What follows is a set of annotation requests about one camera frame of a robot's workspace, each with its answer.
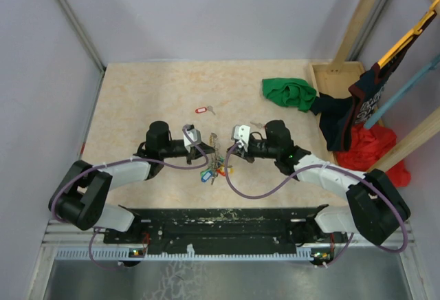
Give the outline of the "large keyring with tagged keys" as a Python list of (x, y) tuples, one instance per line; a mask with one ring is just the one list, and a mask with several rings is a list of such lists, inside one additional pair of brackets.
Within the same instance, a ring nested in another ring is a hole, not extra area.
[(220, 154), (221, 146), (217, 134), (210, 134), (209, 145), (214, 148), (214, 153), (210, 154), (208, 168), (200, 173), (200, 178), (202, 183), (209, 182), (213, 185), (219, 176), (226, 176), (226, 171), (232, 173), (233, 168), (232, 165), (225, 165), (225, 158)]

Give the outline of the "key with red fob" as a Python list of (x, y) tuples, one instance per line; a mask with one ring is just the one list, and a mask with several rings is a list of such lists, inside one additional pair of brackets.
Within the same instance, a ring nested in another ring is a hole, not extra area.
[(261, 122), (250, 122), (250, 124), (254, 125), (258, 129), (264, 129), (265, 128), (265, 124), (263, 124)]

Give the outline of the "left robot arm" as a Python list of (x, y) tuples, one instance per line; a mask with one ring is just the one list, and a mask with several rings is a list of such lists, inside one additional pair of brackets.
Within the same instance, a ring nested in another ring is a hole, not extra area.
[(101, 165), (75, 161), (49, 200), (52, 217), (82, 231), (111, 229), (130, 243), (138, 241), (143, 226), (135, 221), (135, 214), (107, 204), (107, 196), (121, 186), (154, 178), (163, 167), (194, 170), (207, 166), (215, 148), (202, 141), (194, 125), (184, 125), (182, 133), (182, 139), (173, 140), (168, 123), (155, 121), (130, 158)]

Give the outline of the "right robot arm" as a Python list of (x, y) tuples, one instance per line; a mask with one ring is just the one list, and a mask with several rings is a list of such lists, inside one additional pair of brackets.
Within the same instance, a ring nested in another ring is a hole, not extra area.
[(381, 247), (397, 230), (402, 231), (403, 246), (408, 244), (404, 223), (410, 209), (385, 172), (353, 171), (322, 160), (294, 143), (282, 120), (265, 127), (265, 137), (257, 139), (247, 125), (232, 130), (234, 144), (228, 149), (249, 163), (257, 158), (272, 159), (287, 179), (315, 184), (345, 199), (347, 206), (327, 206), (307, 225), (307, 234), (323, 242), (331, 233), (355, 233)]

